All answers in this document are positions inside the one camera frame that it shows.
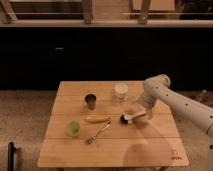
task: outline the black cup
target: black cup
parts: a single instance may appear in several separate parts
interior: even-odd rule
[[[96,96],[94,94],[88,94],[85,97],[85,101],[90,110],[94,110],[96,106]]]

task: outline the white container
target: white container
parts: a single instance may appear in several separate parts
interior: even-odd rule
[[[126,83],[117,83],[115,85],[115,94],[118,100],[124,100],[128,92],[128,85]]]

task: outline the small cup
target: small cup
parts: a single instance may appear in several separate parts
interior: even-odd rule
[[[90,110],[94,110],[96,106],[96,96],[94,94],[88,94],[85,97],[85,101]]]
[[[66,127],[66,134],[70,137],[78,137],[80,134],[80,124],[76,121],[70,122]]]
[[[126,93],[128,92],[128,86],[125,83],[117,83],[115,85],[115,94],[119,101],[122,101],[126,97]]]

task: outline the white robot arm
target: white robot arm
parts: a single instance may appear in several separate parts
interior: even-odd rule
[[[170,108],[183,117],[191,120],[209,137],[213,137],[213,108],[180,95],[168,87],[170,79],[166,75],[151,77],[143,82],[144,92],[140,96],[140,104],[146,109],[152,109],[157,99],[170,106]],[[213,168],[213,149],[207,161],[206,171]]]

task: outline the wooden tabletop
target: wooden tabletop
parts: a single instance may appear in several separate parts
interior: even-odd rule
[[[138,118],[134,124],[123,125],[123,113],[141,111],[138,97],[143,92],[142,81],[124,81],[129,91],[125,101],[115,97],[116,81],[61,82],[46,136],[41,148],[39,167],[94,168],[94,167],[154,167],[187,166],[189,164],[182,140],[170,108],[157,101],[154,117]],[[95,110],[84,102],[87,94],[97,97]],[[104,123],[85,121],[90,115],[111,117],[111,126],[101,133],[95,143],[87,145],[85,139],[93,135]],[[66,135],[65,128],[78,121],[78,138]]]

